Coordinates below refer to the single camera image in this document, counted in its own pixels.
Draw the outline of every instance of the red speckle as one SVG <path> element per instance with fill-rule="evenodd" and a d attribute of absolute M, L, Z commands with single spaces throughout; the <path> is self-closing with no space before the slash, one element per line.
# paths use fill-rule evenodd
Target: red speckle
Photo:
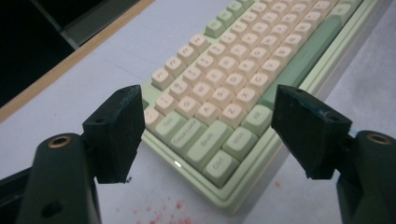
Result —
<path fill-rule="evenodd" d="M 275 186 L 277 189 L 282 189 L 282 187 L 280 186 L 280 183 L 278 181 L 275 182 Z"/>
<path fill-rule="evenodd" d="M 191 224 L 191 219 L 189 217 L 186 217 L 184 219 L 179 220 L 178 224 Z"/>
<path fill-rule="evenodd" d="M 178 201 L 177 204 L 176 204 L 177 210 L 180 210 L 182 206 L 183 206 L 183 201 L 181 201 L 181 200 Z"/>

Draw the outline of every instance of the space bar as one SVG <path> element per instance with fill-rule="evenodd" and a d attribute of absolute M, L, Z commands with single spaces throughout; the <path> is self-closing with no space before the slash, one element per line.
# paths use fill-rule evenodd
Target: space bar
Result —
<path fill-rule="evenodd" d="M 342 23 L 338 18 L 325 20 L 270 86 L 259 104 L 274 109 L 277 85 L 300 86 L 341 29 Z"/>

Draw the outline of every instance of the brass insert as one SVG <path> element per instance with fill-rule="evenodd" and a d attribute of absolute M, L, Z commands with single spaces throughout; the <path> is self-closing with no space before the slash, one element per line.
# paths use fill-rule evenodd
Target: brass insert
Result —
<path fill-rule="evenodd" d="M 391 144 L 389 138 L 387 138 L 386 136 L 384 136 L 382 134 L 369 133 L 369 134 L 367 134 L 367 138 L 370 139 L 371 141 L 381 144 L 381 145 L 390 145 Z"/>
<path fill-rule="evenodd" d="M 71 140 L 72 138 L 70 136 L 59 136 L 49 141 L 49 147 L 50 148 L 64 147 L 67 144 L 69 144 Z"/>

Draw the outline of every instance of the mechanical keyboard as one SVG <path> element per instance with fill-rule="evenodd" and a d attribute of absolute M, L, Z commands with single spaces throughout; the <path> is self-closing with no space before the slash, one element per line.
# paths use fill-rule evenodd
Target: mechanical keyboard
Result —
<path fill-rule="evenodd" d="M 142 139 L 227 214 L 280 150 L 278 84 L 317 94 L 375 0 L 234 0 L 142 86 Z"/>

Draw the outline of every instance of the green keycap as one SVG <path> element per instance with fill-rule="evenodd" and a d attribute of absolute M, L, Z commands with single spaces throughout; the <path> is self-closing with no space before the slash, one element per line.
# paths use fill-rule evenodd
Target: green keycap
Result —
<path fill-rule="evenodd" d="M 236 18 L 239 18 L 244 12 L 245 8 L 242 6 L 240 2 L 232 1 L 228 6 L 227 10 L 229 10 Z"/>
<path fill-rule="evenodd" d="M 237 160 L 242 161 L 258 140 L 259 138 L 251 131 L 239 127 L 223 145 L 223 149 Z"/>
<path fill-rule="evenodd" d="M 339 19 L 329 18 L 325 20 L 270 86 L 260 99 L 259 104 L 274 109 L 277 85 L 298 87 L 341 29 L 342 23 Z"/>
<path fill-rule="evenodd" d="M 155 128 L 155 135 L 161 139 L 166 145 L 171 140 L 173 135 L 187 122 L 187 120 L 172 111 Z"/>
<path fill-rule="evenodd" d="M 205 35 L 218 38 L 225 31 L 225 26 L 221 21 L 213 20 L 205 28 Z"/>
<path fill-rule="evenodd" d="M 255 105 L 242 121 L 241 126 L 250 130 L 257 136 L 262 136 L 271 123 L 272 110 L 263 105 Z"/>
<path fill-rule="evenodd" d="M 218 21 L 224 24 L 225 27 L 230 27 L 235 21 L 235 16 L 228 10 L 222 10 L 217 16 Z"/>
<path fill-rule="evenodd" d="M 240 2 L 242 6 L 244 6 L 244 8 L 246 9 L 248 9 L 248 7 L 250 7 L 254 3 L 254 0 L 236 0 L 236 1 Z"/>
<path fill-rule="evenodd" d="M 190 119 L 175 134 L 175 136 L 169 142 L 169 147 L 172 148 L 178 155 L 184 157 L 187 150 L 206 129 L 207 127 L 198 119 Z"/>
<path fill-rule="evenodd" d="M 221 188 L 230 175 L 238 167 L 239 162 L 226 152 L 219 150 L 218 153 L 207 164 L 203 174 L 216 186 Z"/>
<path fill-rule="evenodd" d="M 355 12 L 356 7 L 361 3 L 361 0 L 348 0 L 341 1 L 335 6 L 329 13 L 328 18 L 336 17 L 341 20 L 342 24 L 345 25 L 349 20 L 349 17 Z"/>
<path fill-rule="evenodd" d="M 232 132 L 232 128 L 216 120 L 192 145 L 184 159 L 201 172 Z"/>

